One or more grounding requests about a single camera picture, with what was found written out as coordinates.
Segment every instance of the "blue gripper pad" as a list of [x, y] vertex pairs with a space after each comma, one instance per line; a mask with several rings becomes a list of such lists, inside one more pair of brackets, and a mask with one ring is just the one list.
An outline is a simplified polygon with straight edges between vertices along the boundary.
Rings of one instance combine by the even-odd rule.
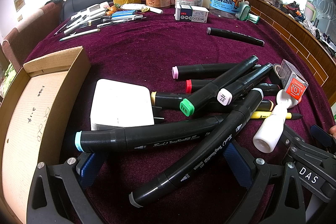
[[90, 187], [95, 181], [108, 153], [92, 153], [80, 170], [79, 184], [83, 189]]
[[223, 156], [240, 186], [247, 190], [252, 185], [251, 169], [232, 143], [229, 143]]

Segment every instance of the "light blue marker cap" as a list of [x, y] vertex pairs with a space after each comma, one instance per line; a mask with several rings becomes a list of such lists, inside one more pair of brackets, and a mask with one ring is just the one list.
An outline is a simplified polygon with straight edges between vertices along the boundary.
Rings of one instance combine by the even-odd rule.
[[84, 152], [84, 150], [83, 150], [83, 148], [81, 146], [81, 135], [82, 135], [82, 131], [76, 133], [75, 145], [76, 145], [78, 151]]

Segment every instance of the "wooden cabinet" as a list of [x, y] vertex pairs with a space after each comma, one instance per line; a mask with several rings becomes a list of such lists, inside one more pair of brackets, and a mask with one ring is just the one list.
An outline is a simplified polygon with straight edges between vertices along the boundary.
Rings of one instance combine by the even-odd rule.
[[307, 64], [323, 88], [329, 104], [336, 102], [336, 60], [304, 27], [263, 0], [247, 0], [251, 11], [269, 23]]

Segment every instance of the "pink marker cap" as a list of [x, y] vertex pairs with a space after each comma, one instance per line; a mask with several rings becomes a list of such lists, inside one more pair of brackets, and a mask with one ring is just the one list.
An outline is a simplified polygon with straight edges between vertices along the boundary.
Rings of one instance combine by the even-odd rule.
[[172, 75], [173, 75], [173, 79], [178, 79], [179, 78], [179, 70], [177, 69], [177, 67], [172, 67]]

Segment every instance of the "green fabric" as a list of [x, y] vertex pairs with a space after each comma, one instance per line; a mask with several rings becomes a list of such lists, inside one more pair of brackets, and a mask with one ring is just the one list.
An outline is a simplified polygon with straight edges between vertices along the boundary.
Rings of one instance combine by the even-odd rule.
[[9, 64], [6, 72], [5, 72], [5, 78], [1, 84], [1, 95], [2, 97], [5, 97], [11, 83], [13, 82], [14, 78], [16, 76], [16, 71], [14, 70], [14, 67], [12, 63]]

